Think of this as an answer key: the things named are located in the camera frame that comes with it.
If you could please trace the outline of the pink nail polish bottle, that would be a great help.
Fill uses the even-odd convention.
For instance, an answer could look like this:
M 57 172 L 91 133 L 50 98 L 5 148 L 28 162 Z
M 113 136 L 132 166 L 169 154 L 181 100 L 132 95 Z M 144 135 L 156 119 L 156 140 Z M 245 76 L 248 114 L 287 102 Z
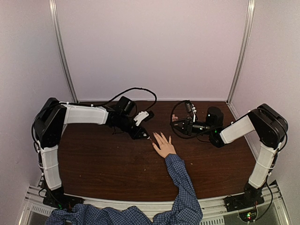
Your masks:
M 175 122 L 175 121 L 178 121 L 178 120 L 179 120 L 179 118 L 175 114 L 173 114 L 172 115 L 172 122 Z

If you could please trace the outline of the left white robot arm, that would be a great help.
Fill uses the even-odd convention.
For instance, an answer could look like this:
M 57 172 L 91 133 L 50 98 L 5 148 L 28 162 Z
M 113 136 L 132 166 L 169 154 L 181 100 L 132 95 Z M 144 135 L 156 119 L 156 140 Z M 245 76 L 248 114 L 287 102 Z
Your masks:
M 49 98 L 32 123 L 32 138 L 38 154 L 38 166 L 44 175 L 45 198 L 57 208 L 82 203 L 80 197 L 65 194 L 59 171 L 58 149 L 70 124 L 105 125 L 119 128 L 133 140 L 149 139 L 141 124 L 153 118 L 153 111 L 146 109 L 131 116 L 135 102 L 127 97 L 112 105 L 82 105 Z

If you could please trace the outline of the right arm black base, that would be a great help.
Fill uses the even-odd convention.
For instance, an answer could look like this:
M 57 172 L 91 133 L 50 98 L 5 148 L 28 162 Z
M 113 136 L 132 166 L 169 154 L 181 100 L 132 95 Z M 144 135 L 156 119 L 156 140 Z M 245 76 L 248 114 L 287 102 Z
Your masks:
M 227 212 L 232 212 L 236 210 L 255 207 L 257 204 L 262 204 L 264 203 L 264 198 L 262 196 L 259 196 L 254 200 L 249 200 L 246 199 L 244 194 L 228 195 L 226 198 L 224 198 L 224 203 Z

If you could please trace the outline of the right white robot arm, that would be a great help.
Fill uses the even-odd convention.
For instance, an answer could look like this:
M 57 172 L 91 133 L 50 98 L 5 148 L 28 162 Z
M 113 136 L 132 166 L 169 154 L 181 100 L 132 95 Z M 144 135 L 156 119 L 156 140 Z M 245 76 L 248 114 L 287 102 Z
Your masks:
M 224 114 L 221 109 L 211 106 L 207 109 L 204 121 L 199 121 L 197 110 L 189 100 L 184 104 L 187 117 L 176 118 L 171 111 L 170 126 L 172 131 L 182 139 L 193 139 L 206 135 L 208 142 L 217 148 L 222 148 L 234 141 L 255 134 L 258 137 L 260 150 L 255 160 L 254 169 L 244 186 L 240 203 L 250 207 L 258 202 L 262 189 L 267 185 L 267 179 L 273 171 L 280 151 L 287 143 L 288 123 L 279 113 L 267 104 L 248 111 L 231 124 L 224 125 Z

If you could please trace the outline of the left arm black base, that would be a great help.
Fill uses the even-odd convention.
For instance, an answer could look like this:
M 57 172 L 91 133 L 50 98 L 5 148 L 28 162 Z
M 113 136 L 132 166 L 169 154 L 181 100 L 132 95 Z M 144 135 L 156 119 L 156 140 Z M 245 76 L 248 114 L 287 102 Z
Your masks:
M 46 196 L 43 204 L 57 209 L 72 209 L 77 204 L 83 204 L 84 200 L 80 197 L 64 195 L 62 198 L 53 198 Z

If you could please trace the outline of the mannequin hand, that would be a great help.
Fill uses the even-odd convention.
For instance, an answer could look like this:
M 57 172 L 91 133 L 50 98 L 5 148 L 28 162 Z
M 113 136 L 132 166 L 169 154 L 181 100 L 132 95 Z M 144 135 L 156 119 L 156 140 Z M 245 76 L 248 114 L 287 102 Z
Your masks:
M 153 133 L 156 143 L 152 141 L 152 147 L 162 158 L 166 158 L 168 155 L 176 155 L 175 147 L 172 145 L 172 138 L 169 136 L 167 139 L 163 133 Z

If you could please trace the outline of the right aluminium frame post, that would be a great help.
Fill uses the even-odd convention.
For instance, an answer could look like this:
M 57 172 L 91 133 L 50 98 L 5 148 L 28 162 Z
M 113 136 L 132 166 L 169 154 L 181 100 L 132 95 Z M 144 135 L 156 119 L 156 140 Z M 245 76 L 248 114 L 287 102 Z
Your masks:
M 237 60 L 237 65 L 236 69 L 234 72 L 231 88 L 228 94 L 227 98 L 227 104 L 231 105 L 233 101 L 233 97 L 238 85 L 238 81 L 240 78 L 240 74 L 242 71 L 242 67 L 244 64 L 246 52 L 247 52 L 247 46 L 250 40 L 251 32 L 252 32 L 252 27 L 253 27 L 253 21 L 254 21 L 254 16 L 255 16 L 255 0 L 249 0 L 248 1 L 248 6 L 247 6 L 247 13 L 246 13 L 246 19 L 245 19 L 245 25 L 244 25 L 244 31 L 243 31 L 243 36 L 242 36 L 242 41 L 241 41 L 241 46 L 240 46 L 240 53 L 238 56 Z

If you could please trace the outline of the aluminium frame post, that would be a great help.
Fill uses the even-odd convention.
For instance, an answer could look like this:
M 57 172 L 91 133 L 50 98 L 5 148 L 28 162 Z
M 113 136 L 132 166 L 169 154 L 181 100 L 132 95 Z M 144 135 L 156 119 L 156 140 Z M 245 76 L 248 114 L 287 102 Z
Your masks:
M 246 13 L 246 19 L 245 19 L 245 25 L 244 25 L 244 31 L 243 31 L 243 36 L 242 36 L 242 41 L 241 41 L 241 46 L 240 46 L 240 53 L 238 56 L 237 60 L 237 65 L 236 69 L 234 72 L 231 88 L 228 94 L 227 98 L 227 104 L 231 105 L 233 101 L 233 97 L 238 85 L 238 81 L 240 78 L 240 74 L 242 71 L 242 67 L 244 64 L 246 52 L 247 52 L 247 46 L 250 40 L 251 32 L 252 32 L 252 27 L 253 27 L 253 21 L 254 21 L 254 16 L 255 16 L 255 0 L 249 0 L 248 1 L 248 6 L 247 6 L 247 13 Z
M 63 45 L 63 40 L 61 36 L 61 30 L 60 30 L 60 23 L 59 23 L 59 17 L 58 17 L 58 12 L 57 12 L 57 4 L 56 0 L 49 0 L 49 6 L 50 6 L 50 13 L 52 17 L 52 23 L 55 31 L 55 36 L 56 36 L 56 41 L 57 41 L 57 46 L 58 46 L 58 51 L 59 51 L 59 56 L 60 56 L 60 61 L 63 69 L 63 73 L 65 76 L 65 79 L 67 81 L 67 87 L 70 91 L 72 100 L 75 103 L 78 103 L 78 98 L 75 92 L 75 87 L 70 75 L 69 67 L 68 67 L 68 62 L 67 62 L 67 57 L 66 53 L 64 50 L 64 45 Z

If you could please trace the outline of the left aluminium frame post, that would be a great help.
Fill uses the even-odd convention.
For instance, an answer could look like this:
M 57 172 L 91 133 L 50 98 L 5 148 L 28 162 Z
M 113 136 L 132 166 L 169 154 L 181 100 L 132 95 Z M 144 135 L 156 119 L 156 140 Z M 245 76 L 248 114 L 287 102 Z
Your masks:
M 61 30 L 60 30 L 60 23 L 59 23 L 59 17 L 58 17 L 58 12 L 57 12 L 57 4 L 56 0 L 49 0 L 49 6 L 50 6 L 50 13 L 52 17 L 52 23 L 55 31 L 55 36 L 56 36 L 56 41 L 57 41 L 57 46 L 58 46 L 58 51 L 59 51 L 59 56 L 60 56 L 60 61 L 63 69 L 63 73 L 65 76 L 65 79 L 67 81 L 67 87 L 70 91 L 72 100 L 75 103 L 78 103 L 78 98 L 75 92 L 75 87 L 70 75 L 69 67 L 68 67 L 68 62 L 67 62 L 67 57 L 66 53 L 64 50 L 64 45 L 63 45 L 63 40 L 61 36 Z

